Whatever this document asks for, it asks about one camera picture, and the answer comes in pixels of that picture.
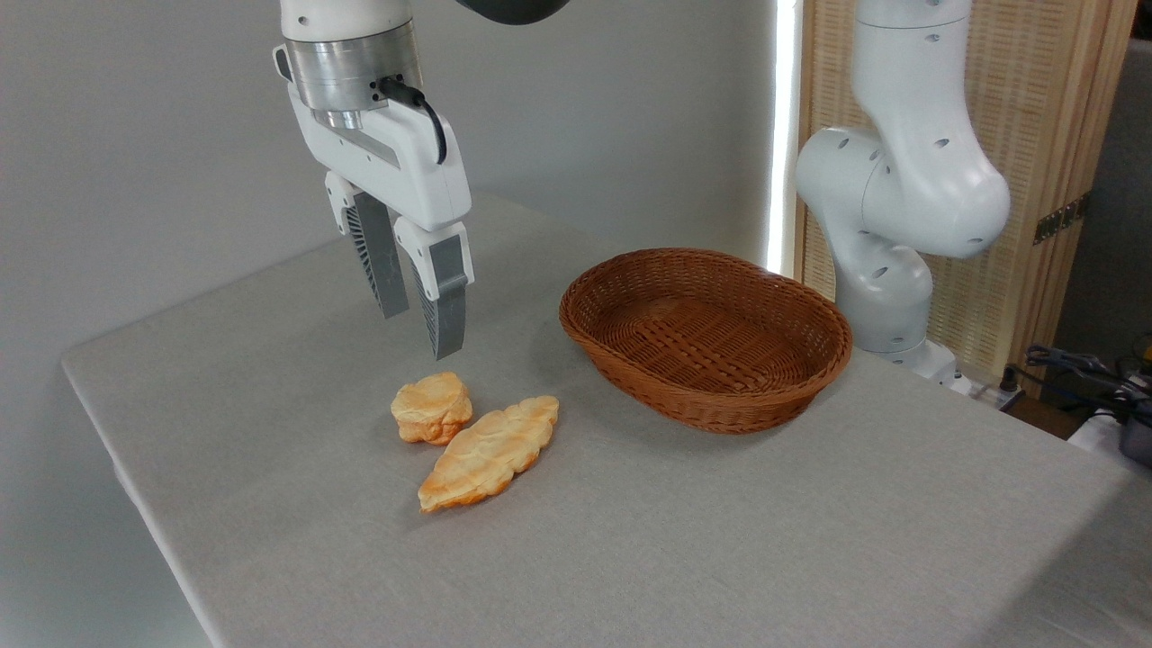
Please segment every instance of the metal hinge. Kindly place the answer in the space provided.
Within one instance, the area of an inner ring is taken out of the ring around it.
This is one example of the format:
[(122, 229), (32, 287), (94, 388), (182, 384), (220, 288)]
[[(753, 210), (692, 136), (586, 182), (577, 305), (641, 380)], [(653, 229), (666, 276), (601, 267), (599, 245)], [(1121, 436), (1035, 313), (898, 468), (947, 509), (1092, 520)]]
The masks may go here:
[(1032, 244), (1039, 246), (1059, 234), (1061, 229), (1068, 229), (1073, 226), (1073, 223), (1084, 218), (1091, 195), (1092, 193), (1089, 191), (1037, 221), (1036, 236), (1032, 238)]

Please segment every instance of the gray wall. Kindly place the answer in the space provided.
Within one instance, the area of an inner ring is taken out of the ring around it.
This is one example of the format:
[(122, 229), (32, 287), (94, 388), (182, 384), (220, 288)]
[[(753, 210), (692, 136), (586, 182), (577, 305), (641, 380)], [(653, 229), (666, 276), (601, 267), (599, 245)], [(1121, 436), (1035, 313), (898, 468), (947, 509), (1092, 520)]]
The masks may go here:
[(1152, 42), (1132, 40), (1116, 90), (1056, 346), (1129, 353), (1152, 331)]
[[(756, 254), (767, 2), (574, 0), (524, 29), (416, 10), (476, 189)], [(205, 643), (59, 356), (335, 236), (272, 71), (276, 14), (0, 0), (0, 646)]]

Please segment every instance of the croissant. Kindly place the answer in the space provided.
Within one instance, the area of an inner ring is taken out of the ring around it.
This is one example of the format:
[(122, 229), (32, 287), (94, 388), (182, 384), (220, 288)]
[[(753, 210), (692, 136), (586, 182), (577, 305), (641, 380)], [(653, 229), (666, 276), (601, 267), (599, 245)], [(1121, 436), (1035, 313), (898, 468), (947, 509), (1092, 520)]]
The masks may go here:
[(392, 415), (406, 442), (446, 445), (472, 420), (472, 401), (460, 377), (445, 371), (400, 387)]
[(499, 495), (552, 440), (560, 401), (541, 395), (490, 412), (452, 439), (419, 489), (420, 511), (475, 504)]

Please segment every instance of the gray tablecloth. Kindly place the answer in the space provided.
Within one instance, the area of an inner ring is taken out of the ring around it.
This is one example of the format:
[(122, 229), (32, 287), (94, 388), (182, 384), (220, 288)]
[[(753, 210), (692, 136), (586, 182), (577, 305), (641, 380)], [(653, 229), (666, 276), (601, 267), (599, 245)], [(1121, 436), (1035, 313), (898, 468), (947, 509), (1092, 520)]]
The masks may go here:
[[(556, 321), (620, 250), (485, 196), (469, 228), (440, 363), (348, 241), (65, 357), (217, 645), (1152, 645), (1147, 482), (863, 353), (788, 425), (684, 428)], [(440, 450), (388, 405), (446, 369), (479, 413), (551, 393), (560, 422), (505, 493), (422, 515)]]

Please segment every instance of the basket rim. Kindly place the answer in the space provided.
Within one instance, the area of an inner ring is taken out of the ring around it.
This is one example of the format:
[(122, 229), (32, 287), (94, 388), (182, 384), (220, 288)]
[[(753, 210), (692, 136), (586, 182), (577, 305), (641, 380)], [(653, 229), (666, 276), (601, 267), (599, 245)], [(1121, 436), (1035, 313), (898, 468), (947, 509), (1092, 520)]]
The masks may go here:
[[(798, 383), (796, 385), (774, 387), (771, 390), (763, 390), (763, 391), (751, 391), (745, 393), (722, 393), (722, 392), (713, 392), (707, 390), (687, 387), (684, 385), (673, 383), (668, 380), (666, 377), (660, 376), (659, 374), (655, 374), (637, 364), (630, 357), (617, 352), (616, 349), (601, 344), (586, 329), (584, 329), (574, 321), (571, 316), (573, 304), (579, 296), (581, 288), (591, 285), (597, 277), (605, 274), (614, 270), (615, 268), (624, 265), (629, 262), (645, 259), (653, 256), (655, 257), (666, 256), (669, 254), (675, 254), (677, 256), (688, 255), (702, 258), (713, 258), (713, 259), (722, 259), (726, 262), (735, 262), (736, 264), (743, 266), (745, 270), (755, 271), (770, 280), (782, 284), (788, 289), (798, 292), (805, 299), (811, 301), (813, 306), (820, 307), (826, 311), (829, 318), (825, 319), (825, 322), (828, 322), (831, 319), (832, 325), (829, 326), (829, 329), (834, 329), (833, 331), (834, 333), (840, 333), (840, 338), (843, 341), (843, 345), (838, 349), (836, 356), (832, 362), (823, 367), (819, 371), (808, 377), (802, 383)], [(573, 340), (575, 340), (582, 347), (585, 347), (585, 353), (588, 352), (588, 347), (592, 346), (599, 353), (607, 354), (614, 361), (627, 366), (630, 370), (637, 371), (643, 376), (645, 376), (646, 378), (659, 383), (664, 387), (670, 389), (675, 392), (680, 392), (685, 397), (706, 397), (708, 399), (728, 400), (728, 401), (734, 401), (734, 404), (740, 402), (743, 405), (749, 405), (753, 402), (760, 405), (779, 405), (816, 395), (826, 386), (832, 384), (836, 379), (836, 377), (840, 376), (843, 369), (848, 366), (848, 362), (851, 360), (851, 354), (852, 354), (852, 331), (851, 326), (848, 324), (848, 319), (840, 311), (840, 309), (835, 307), (833, 302), (831, 302), (820, 293), (816, 292), (816, 289), (805, 286), (804, 284), (797, 281), (796, 279), (791, 279), (790, 277), (785, 277), (782, 274), (771, 272), (764, 268), (760, 268), (759, 265), (756, 265), (755, 263), (751, 263), (737, 256), (721, 253), (718, 250), (708, 250), (702, 248), (674, 248), (674, 247), (644, 248), (639, 250), (623, 253), (598, 263), (597, 265), (581, 273), (581, 276), (577, 277), (571, 282), (571, 285), (569, 285), (568, 289), (564, 291), (563, 296), (560, 300), (560, 323), (563, 326), (564, 331), (568, 333), (568, 336), (573, 338)]]

